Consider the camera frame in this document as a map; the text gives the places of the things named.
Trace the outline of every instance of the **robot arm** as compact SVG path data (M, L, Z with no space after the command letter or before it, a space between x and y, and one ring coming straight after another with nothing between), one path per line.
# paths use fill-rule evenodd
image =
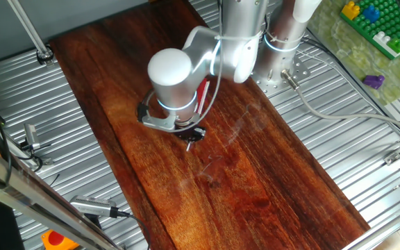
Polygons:
M270 38L278 33L276 37L281 36L281 41L268 40L265 36L266 42L259 51L260 27L268 0L222 0L222 35L198 26L189 34L183 49L164 49L153 56L148 65L149 78L168 117L158 119L142 112L139 120L145 126L167 132L177 132L176 126L198 122L197 88L207 75L215 76L219 70L222 78L236 83L245 82L252 72L257 77L271 79L275 74L280 78L281 71L289 69L288 63L292 64L292 60L279 62L278 59L285 57L284 53L294 56L320 1L285 0L273 12L276 16L269 24ZM144 105L150 97L145 98Z

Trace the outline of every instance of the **metal grate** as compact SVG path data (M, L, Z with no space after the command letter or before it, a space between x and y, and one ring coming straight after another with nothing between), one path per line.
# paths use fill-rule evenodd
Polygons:
M35 51L0 62L0 115L5 130L15 141L24 140L24 123L34 124L42 143L38 156L53 159L38 176L70 200L75 195L112 199L121 211L131 212L117 179L101 151L83 111L58 62L39 65ZM41 234L48 228L15 211L24 247L41 249ZM125 217L100 219L105 233L117 244L143 250L147 242L137 222Z

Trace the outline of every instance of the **metal rod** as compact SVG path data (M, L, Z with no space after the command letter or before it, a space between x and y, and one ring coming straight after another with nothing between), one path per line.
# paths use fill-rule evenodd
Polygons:
M22 26L28 33L28 36L31 37L33 44L35 45L36 49L44 56L50 56L49 51L46 48L46 45L42 42L38 32L35 30L35 27L31 23L30 19L28 18L26 12L22 8L21 4L18 0L7 0L10 6L12 7L13 11L15 12L16 16L18 17L19 21L21 22Z
M69 228L68 225L59 222L57 219L50 218L50 215L44 215L30 206L26 206L26 201L21 199L15 199L13 196L9 195L6 190L0 190L0 202L6 204L7 206L15 209L18 212L21 212L31 219L34 219L37 222L40 222L42 225L58 232L61 235L65 235L70 240L78 243L82 247L90 250L98 250L94 243L91 241L87 241L87 239L79 237L75 230Z
M7 174L7 162L0 158L0 180L4 180ZM33 171L19 162L21 169L12 169L12 177L9 186L15 191L13 195L22 194L32 203L36 203L41 209L47 211L50 215L65 222L68 227L73 228L80 236L75 239L73 235L66 235L77 243L91 241L93 246L101 247L106 250L118 250L119 247L92 222L87 220L78 212L69 202L64 200L58 193L52 190L42 179L37 177Z

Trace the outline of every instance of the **wood grain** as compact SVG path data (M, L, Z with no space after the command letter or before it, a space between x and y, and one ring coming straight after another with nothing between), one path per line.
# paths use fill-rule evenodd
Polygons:
M188 2L162 0L51 41L152 249L341 249L362 235L367 223L252 80L222 81L189 152L137 122L152 55L198 25Z

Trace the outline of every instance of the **lego brick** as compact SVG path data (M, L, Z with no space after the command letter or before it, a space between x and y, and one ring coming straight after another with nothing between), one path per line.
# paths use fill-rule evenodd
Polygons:
M399 38L393 38L389 42L387 42L387 45L392 48L392 50L396 51L397 53L400 53L400 39Z
M369 20L371 24L377 21L377 19L379 19L379 16L381 15L379 9L375 8L374 6L368 6L368 8L364 9L362 14L365 16L366 19Z
M381 45L388 53L390 53L395 58L400 55L400 52L396 53L396 51L392 50L392 48L387 45L387 42L389 42L391 38L388 35L385 35L383 31L380 31L377 35L375 35L373 37L373 40Z
M353 20L355 17L357 17L360 13L360 7L359 6L355 6L353 1L350 1L347 5L345 5L345 7L342 9L342 13L344 13L344 15L346 17L348 17L348 19Z
M384 80L384 76L366 76L363 83L377 90L380 86L382 86Z
M389 59L400 56L400 8L396 0L362 0L350 6L351 8L358 6L362 14L350 19L342 11L340 16ZM372 16L377 10L379 11L378 19L376 19L377 16ZM381 31L384 32L384 37L391 38L385 46L382 40L384 37L374 38Z

